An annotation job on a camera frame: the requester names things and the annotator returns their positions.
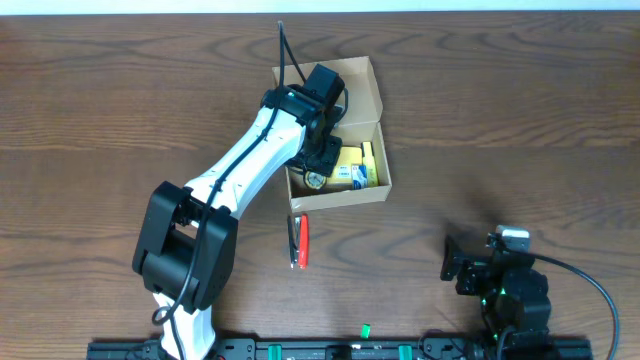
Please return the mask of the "yellow sticky note pad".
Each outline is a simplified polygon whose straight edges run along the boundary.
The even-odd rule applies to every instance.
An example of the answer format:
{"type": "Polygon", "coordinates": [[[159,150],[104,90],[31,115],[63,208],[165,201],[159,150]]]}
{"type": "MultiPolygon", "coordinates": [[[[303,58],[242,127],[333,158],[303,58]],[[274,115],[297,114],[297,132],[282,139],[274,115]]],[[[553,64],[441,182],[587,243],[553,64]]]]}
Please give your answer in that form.
{"type": "Polygon", "coordinates": [[[343,146],[332,174],[327,178],[329,189],[351,190],[353,188],[352,167],[362,164],[360,147],[343,146]]]}

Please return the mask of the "black yellow correction tape dispenser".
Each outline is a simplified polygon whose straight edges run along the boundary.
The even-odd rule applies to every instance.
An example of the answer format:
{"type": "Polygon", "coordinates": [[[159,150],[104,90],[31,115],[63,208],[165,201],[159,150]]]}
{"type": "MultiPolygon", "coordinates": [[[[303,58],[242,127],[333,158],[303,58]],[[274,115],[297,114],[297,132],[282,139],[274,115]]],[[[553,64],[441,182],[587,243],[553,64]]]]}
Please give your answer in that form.
{"type": "Polygon", "coordinates": [[[327,178],[319,173],[315,173],[309,170],[302,170],[295,167],[289,167],[289,170],[298,175],[304,186],[311,190],[322,190],[327,184],[327,178]]]}

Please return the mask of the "blue white staples box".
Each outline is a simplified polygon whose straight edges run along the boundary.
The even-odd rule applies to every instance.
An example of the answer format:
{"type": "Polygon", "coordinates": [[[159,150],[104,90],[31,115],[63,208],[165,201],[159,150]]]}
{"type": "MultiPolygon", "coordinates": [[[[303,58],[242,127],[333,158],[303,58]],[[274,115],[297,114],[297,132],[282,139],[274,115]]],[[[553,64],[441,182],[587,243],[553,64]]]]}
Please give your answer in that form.
{"type": "Polygon", "coordinates": [[[365,165],[354,164],[351,167],[352,189],[359,190],[368,187],[367,167],[365,165]]]}

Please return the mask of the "yellow highlighter marker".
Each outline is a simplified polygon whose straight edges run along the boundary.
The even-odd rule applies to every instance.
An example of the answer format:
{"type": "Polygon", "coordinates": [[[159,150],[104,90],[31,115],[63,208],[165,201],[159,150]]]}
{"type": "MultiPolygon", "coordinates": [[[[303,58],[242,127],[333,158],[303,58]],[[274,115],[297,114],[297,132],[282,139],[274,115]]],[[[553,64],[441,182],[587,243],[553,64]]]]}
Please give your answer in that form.
{"type": "Polygon", "coordinates": [[[362,162],[367,171],[368,186],[377,187],[379,185],[379,179],[372,143],[363,142],[361,148],[363,153],[362,162]]]}

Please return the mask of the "cardboard box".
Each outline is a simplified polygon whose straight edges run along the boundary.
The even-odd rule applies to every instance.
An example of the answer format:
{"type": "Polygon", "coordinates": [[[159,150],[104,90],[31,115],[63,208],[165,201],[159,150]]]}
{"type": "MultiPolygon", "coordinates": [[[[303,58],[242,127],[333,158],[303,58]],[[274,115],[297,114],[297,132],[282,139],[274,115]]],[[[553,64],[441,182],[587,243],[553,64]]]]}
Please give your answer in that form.
{"type": "Polygon", "coordinates": [[[373,65],[367,56],[323,61],[321,64],[337,72],[348,90],[348,94],[338,100],[340,105],[348,105],[347,113],[331,134],[342,139],[342,147],[361,148],[363,142],[372,143],[379,185],[359,190],[329,189],[327,186],[319,191],[311,190],[304,186],[298,175],[287,169],[290,208],[294,212],[308,212],[383,202],[392,188],[392,180],[381,127],[383,104],[373,65]]]}

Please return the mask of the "red black stapler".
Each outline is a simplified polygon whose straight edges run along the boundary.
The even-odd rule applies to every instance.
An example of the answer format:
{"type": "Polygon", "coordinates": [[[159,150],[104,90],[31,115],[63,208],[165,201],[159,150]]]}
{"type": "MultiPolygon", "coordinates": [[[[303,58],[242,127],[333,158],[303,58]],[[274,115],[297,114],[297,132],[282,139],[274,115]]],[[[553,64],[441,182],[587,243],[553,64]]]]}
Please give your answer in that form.
{"type": "Polygon", "coordinates": [[[307,214],[287,218],[290,266],[306,269],[309,264],[310,227],[307,214]]]}

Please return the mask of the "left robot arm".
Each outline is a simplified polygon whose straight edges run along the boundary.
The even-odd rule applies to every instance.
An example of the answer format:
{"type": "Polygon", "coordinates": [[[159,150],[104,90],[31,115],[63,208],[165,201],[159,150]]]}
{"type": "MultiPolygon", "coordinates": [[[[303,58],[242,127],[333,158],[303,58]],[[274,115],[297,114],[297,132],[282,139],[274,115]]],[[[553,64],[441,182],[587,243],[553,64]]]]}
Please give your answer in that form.
{"type": "Polygon", "coordinates": [[[151,194],[132,268],[158,304],[162,349],[203,359],[215,343],[212,306],[230,278],[239,220],[284,165],[330,174],[341,144],[332,130],[346,114],[342,85],[278,87],[265,93],[247,132],[203,174],[151,194]]]}

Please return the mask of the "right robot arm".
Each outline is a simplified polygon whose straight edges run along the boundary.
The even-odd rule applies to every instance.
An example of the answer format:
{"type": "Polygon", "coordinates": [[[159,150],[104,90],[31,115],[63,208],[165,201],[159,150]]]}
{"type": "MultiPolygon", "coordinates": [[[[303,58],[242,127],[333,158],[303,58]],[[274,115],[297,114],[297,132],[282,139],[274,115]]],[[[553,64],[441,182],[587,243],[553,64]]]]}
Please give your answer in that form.
{"type": "Polygon", "coordinates": [[[459,295],[480,299],[485,325],[508,350],[543,346],[549,334],[549,286],[547,277],[533,269],[529,232],[498,230],[488,235],[487,246],[491,255],[474,256],[446,237],[440,279],[454,280],[459,295]]]}

